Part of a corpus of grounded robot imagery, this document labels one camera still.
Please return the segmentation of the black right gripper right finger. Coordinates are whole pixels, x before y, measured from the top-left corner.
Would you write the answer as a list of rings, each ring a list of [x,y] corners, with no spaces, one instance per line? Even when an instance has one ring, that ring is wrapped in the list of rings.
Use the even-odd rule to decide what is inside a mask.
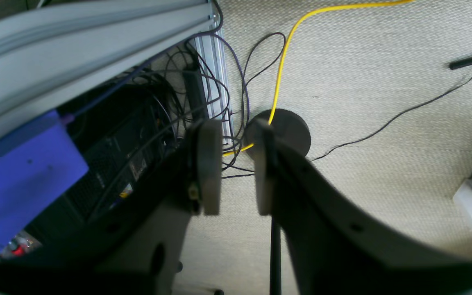
[[[254,127],[257,207],[283,229],[301,295],[472,295],[470,260],[380,222],[266,120]]]

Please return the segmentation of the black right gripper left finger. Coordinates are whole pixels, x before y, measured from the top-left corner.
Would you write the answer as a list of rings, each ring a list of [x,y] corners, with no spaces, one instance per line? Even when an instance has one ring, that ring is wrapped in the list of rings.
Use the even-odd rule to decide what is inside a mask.
[[[221,122],[191,127],[122,203],[71,236],[0,263],[0,295],[168,295],[187,226],[217,215]]]

